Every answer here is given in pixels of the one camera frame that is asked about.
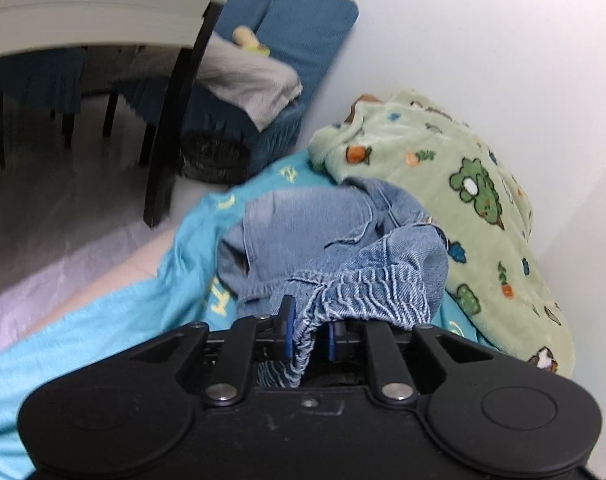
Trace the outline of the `blue denim jeans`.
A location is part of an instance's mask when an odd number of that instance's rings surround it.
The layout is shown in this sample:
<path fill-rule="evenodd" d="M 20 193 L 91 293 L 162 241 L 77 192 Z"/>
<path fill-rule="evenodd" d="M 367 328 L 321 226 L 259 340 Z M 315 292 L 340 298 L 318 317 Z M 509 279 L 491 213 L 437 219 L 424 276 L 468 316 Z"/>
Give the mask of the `blue denim jeans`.
<path fill-rule="evenodd" d="M 439 310 L 448 263 L 442 230 L 416 198 L 378 179 L 284 188 L 245 204 L 222 237 L 217 274 L 240 318 L 294 300 L 293 355 L 259 368 L 263 386 L 300 385 L 320 326 L 379 320 L 402 330 Z"/>

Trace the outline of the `turquoise patterned bed sheet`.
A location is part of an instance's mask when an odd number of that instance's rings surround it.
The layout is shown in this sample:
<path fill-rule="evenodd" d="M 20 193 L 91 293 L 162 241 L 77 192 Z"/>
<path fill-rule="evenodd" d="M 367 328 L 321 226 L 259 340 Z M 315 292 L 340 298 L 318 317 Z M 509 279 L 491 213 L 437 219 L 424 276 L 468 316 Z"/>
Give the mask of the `turquoise patterned bed sheet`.
<path fill-rule="evenodd" d="M 240 309 L 215 273 L 219 237 L 253 198 L 331 184 L 301 152 L 274 162 L 248 183 L 205 196 L 181 221 L 157 276 L 91 301 L 1 352 L 0 479 L 24 479 L 34 469 L 16 429 L 18 408 L 30 392 L 188 322 L 205 322 L 213 330 L 230 327 Z"/>

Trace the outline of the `green dinosaur fleece blanket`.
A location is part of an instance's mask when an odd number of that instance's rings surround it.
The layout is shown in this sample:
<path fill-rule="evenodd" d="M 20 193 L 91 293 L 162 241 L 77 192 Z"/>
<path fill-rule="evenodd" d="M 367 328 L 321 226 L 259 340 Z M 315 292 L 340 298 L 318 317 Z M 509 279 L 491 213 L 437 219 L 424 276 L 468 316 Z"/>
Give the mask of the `green dinosaur fleece blanket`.
<path fill-rule="evenodd" d="M 346 122 L 314 133 L 309 156 L 336 181 L 378 178 L 410 192 L 446 235 L 445 288 L 483 339 L 571 377 L 569 324 L 529 245 L 530 200 L 466 122 L 415 90 L 365 96 Z"/>

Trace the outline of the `black round bin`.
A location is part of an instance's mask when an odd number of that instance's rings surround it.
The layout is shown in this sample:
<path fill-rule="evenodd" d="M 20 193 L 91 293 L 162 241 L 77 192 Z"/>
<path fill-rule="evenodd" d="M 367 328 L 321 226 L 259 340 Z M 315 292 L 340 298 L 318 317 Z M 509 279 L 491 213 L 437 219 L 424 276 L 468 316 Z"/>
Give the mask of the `black round bin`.
<path fill-rule="evenodd" d="M 249 150 L 219 132 L 186 132 L 181 138 L 181 175 L 212 184 L 236 185 L 248 179 Z"/>

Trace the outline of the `grey cloth on chair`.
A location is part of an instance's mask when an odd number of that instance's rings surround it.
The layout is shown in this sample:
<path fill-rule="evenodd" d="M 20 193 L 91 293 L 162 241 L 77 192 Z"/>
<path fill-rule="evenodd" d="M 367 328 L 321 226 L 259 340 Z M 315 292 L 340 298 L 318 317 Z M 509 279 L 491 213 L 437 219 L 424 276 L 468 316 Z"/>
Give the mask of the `grey cloth on chair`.
<path fill-rule="evenodd" d="M 303 91 L 301 78 L 291 66 L 243 50 L 218 35 L 207 44 L 195 81 L 216 98 L 243 110 L 259 131 Z"/>

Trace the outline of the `yellow plush toy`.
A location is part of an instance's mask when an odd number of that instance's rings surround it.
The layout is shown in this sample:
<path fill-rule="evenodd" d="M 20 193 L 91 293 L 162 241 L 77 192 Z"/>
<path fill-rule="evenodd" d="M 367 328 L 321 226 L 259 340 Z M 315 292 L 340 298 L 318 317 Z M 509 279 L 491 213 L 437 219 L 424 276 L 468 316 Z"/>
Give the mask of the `yellow plush toy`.
<path fill-rule="evenodd" d="M 233 31 L 233 42 L 245 51 L 270 56 L 271 50 L 257 39 L 255 33 L 247 26 L 238 26 Z"/>

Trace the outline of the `blue cushioned sofa chair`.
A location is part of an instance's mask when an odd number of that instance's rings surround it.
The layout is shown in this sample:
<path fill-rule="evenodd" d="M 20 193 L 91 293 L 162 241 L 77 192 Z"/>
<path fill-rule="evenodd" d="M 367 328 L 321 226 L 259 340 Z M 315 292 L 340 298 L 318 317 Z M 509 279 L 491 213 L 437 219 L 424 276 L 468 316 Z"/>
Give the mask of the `blue cushioned sofa chair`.
<path fill-rule="evenodd" d="M 249 178 L 297 144 L 301 123 L 314 93 L 358 17 L 352 0 L 227 0 L 215 35 L 229 40 L 247 25 L 271 49 L 271 58 L 291 66 L 303 91 L 263 131 L 243 110 L 195 84 L 184 122 L 188 131 L 219 132 L 249 150 Z"/>

